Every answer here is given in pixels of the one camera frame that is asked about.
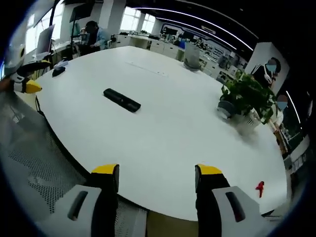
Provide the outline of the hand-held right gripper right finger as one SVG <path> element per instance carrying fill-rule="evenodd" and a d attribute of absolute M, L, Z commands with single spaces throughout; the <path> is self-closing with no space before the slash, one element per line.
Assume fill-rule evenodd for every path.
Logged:
<path fill-rule="evenodd" d="M 259 204 L 230 186 L 214 166 L 195 165 L 199 237 L 257 237 L 262 228 Z"/>

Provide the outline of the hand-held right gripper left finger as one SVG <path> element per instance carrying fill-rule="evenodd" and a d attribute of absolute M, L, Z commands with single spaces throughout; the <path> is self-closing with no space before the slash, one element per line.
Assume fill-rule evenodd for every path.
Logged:
<path fill-rule="evenodd" d="M 118 208 L 119 164 L 95 168 L 70 189 L 48 217 L 49 237 L 113 237 Z"/>

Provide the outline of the person's left hand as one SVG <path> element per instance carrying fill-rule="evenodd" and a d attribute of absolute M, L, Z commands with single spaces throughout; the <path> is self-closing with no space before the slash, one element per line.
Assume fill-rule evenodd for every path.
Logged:
<path fill-rule="evenodd" d="M 10 78 L 4 78 L 0 81 L 0 92 L 4 91 L 11 91 L 11 79 Z"/>

